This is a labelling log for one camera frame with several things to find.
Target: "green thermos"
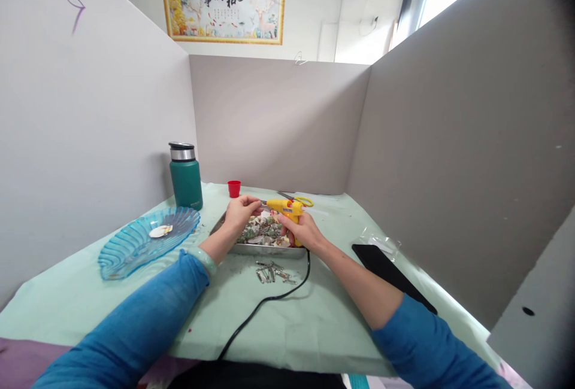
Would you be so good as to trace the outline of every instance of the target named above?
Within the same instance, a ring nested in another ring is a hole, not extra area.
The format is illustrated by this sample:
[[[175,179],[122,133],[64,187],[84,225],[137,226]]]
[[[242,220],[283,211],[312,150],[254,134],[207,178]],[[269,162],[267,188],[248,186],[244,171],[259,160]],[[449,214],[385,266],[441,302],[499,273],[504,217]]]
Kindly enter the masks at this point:
[[[199,211],[204,206],[204,200],[194,146],[182,142],[170,142],[170,155],[172,156],[170,173],[174,185],[175,204]]]

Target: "leaf-shaped dish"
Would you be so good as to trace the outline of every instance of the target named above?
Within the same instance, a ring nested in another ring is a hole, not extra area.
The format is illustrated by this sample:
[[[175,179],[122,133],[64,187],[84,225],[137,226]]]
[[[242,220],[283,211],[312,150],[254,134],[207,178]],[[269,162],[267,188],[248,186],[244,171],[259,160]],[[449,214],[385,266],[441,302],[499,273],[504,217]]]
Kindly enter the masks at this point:
[[[162,257],[186,240],[198,227],[199,212],[192,208],[167,208],[147,214],[122,228],[102,248],[98,257],[104,280],[126,278],[140,266]],[[159,226],[172,225],[166,236],[151,238]]]

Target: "framed picture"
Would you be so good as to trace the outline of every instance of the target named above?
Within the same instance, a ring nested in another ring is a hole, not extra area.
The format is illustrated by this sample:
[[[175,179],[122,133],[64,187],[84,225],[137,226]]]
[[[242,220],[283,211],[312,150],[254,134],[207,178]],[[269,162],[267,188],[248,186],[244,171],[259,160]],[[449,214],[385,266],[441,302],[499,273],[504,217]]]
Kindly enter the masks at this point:
[[[164,0],[175,41],[282,45],[285,0]]]

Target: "scissors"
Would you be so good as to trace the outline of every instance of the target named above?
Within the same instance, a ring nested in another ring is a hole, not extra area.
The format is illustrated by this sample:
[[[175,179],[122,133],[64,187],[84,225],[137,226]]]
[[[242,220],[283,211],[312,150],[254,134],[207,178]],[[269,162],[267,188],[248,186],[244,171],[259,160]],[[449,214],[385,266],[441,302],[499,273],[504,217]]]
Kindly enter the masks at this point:
[[[298,202],[301,202],[304,206],[307,206],[308,208],[311,208],[313,206],[313,200],[308,199],[307,197],[302,197],[302,196],[290,196],[289,194],[283,193],[283,192],[278,192],[278,194],[282,195],[283,197],[285,197],[286,199],[289,200],[297,200]]]

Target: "plastic bag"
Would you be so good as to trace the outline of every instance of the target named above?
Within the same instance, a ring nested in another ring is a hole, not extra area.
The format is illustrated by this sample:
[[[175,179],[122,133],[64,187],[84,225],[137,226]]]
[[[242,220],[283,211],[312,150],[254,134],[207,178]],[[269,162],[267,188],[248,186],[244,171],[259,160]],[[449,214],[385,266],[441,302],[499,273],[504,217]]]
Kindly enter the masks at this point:
[[[359,235],[359,238],[356,239],[354,244],[371,244],[375,245],[379,248],[382,252],[388,255],[389,260],[395,262],[395,257],[399,252],[401,247],[400,241],[394,241],[385,234],[381,233],[374,233],[372,231],[367,230],[367,227],[364,228],[364,231]]]

